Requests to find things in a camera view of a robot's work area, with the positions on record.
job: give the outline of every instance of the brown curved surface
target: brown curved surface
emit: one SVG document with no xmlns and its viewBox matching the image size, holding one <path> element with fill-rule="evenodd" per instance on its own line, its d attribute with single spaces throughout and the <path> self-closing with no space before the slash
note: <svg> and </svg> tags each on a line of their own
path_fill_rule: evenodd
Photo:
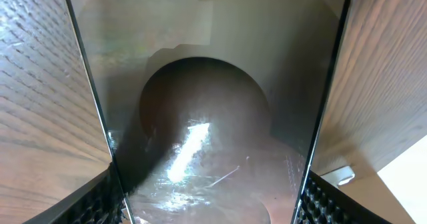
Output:
<svg viewBox="0 0 427 224">
<path fill-rule="evenodd" d="M 0 3 L 0 222 L 20 223 L 103 171 L 109 154 L 63 0 Z M 354 0 L 318 173 L 368 163 L 356 168 L 366 175 L 427 134 L 426 15 L 426 0 Z"/>
<path fill-rule="evenodd" d="M 173 149 L 129 196 L 135 218 L 291 221 L 305 159 L 270 137 L 267 99 L 247 73 L 208 58 L 170 63 L 144 87 L 140 115 L 149 139 L 145 150 L 171 144 Z M 120 150 L 127 144 L 116 151 L 119 169 L 126 164 Z M 143 155 L 137 156 L 132 155 L 133 166 L 144 163 Z"/>
</svg>

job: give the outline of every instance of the wooden panel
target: wooden panel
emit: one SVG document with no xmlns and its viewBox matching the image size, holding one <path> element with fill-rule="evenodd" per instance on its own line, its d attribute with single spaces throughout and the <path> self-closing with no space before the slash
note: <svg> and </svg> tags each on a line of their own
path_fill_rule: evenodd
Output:
<svg viewBox="0 0 427 224">
<path fill-rule="evenodd" d="M 427 134 L 426 8 L 426 0 L 354 0 L 316 173 L 351 164 L 363 177 Z"/>
<path fill-rule="evenodd" d="M 22 223 L 110 156 L 63 0 L 0 4 L 0 223 Z"/>
</svg>

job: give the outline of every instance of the beige surface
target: beige surface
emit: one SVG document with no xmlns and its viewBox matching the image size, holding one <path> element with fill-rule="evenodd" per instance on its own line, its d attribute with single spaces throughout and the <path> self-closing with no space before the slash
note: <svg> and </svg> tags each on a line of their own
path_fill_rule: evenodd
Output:
<svg viewBox="0 0 427 224">
<path fill-rule="evenodd" d="M 416 223 L 427 223 L 427 192 L 424 190 L 427 176 L 427 136 L 378 172 L 381 180 Z"/>
<path fill-rule="evenodd" d="M 377 174 L 357 179 L 340 190 L 353 200 L 391 223 L 414 223 L 393 193 Z"/>
</svg>

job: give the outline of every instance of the transparent plastic sheet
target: transparent plastic sheet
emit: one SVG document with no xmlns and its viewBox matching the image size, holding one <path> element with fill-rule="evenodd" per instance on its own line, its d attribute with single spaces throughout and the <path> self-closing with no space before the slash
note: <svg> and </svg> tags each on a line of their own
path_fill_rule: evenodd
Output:
<svg viewBox="0 0 427 224">
<path fill-rule="evenodd" d="M 71 1 L 133 220 L 289 223 L 344 0 Z"/>
</svg>

